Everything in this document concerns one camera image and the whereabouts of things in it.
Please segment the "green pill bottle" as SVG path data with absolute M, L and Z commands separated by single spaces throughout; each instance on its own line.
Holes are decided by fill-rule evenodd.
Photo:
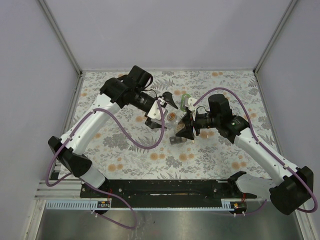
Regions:
M 185 106 L 185 103 L 183 101 L 180 103 L 180 110 L 182 112 L 186 112 L 186 106 Z

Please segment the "green bottle cap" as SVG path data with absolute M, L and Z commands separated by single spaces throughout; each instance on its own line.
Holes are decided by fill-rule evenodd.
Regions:
M 190 97 L 191 97 L 191 95 L 188 94 L 188 93 L 182 94 L 182 95 L 181 95 L 181 103 L 184 103 L 184 102 L 185 102 L 185 99 L 188 99 L 188 98 L 190 98 Z

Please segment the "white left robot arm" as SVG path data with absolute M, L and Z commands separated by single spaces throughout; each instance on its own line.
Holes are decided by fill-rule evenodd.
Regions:
M 172 93 L 166 91 L 159 96 L 148 95 L 147 87 L 153 83 L 153 76 L 138 66 L 133 66 L 128 74 L 113 77 L 105 81 L 93 104 L 85 114 L 60 137 L 52 136 L 48 145 L 53 152 L 51 164 L 59 161 L 68 169 L 70 175 L 80 179 L 91 187 L 91 192 L 98 198 L 107 195 L 108 179 L 94 167 L 84 152 L 98 131 L 109 119 L 119 125 L 116 113 L 127 105 L 143 111 L 145 124 L 151 128 L 160 128 L 160 137 L 151 146 L 136 142 L 122 125 L 119 126 L 124 135 L 137 147 L 145 150 L 156 148 L 165 133 L 166 106 L 177 108 Z

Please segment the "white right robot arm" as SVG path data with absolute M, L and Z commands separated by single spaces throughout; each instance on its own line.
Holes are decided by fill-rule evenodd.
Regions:
M 313 197 L 314 173 L 307 167 L 298 167 L 261 139 L 243 117 L 234 115 L 223 94 L 208 98 L 209 110 L 199 113 L 196 99 L 185 97 L 181 101 L 186 111 L 182 118 L 184 128 L 176 136 L 194 140 L 202 129 L 216 129 L 232 144 L 249 154 L 269 175 L 269 179 L 254 177 L 239 171 L 228 178 L 228 194 L 239 198 L 252 194 L 270 200 L 284 215 L 299 210 Z

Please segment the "clear pill bottle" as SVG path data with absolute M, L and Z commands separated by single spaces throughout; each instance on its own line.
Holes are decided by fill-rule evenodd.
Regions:
M 185 124 L 182 121 L 182 119 L 177 118 L 177 119 L 173 120 L 172 128 L 173 128 L 173 132 L 175 134 L 178 133 L 179 131 L 181 131 L 184 127 L 185 127 Z

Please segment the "grey weekly pill organizer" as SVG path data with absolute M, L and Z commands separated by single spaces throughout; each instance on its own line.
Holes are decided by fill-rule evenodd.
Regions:
M 179 137 L 179 136 L 171 136 L 169 138 L 169 142 L 171 145 L 182 144 L 182 143 L 185 143 L 186 141 L 187 141 L 186 138 Z

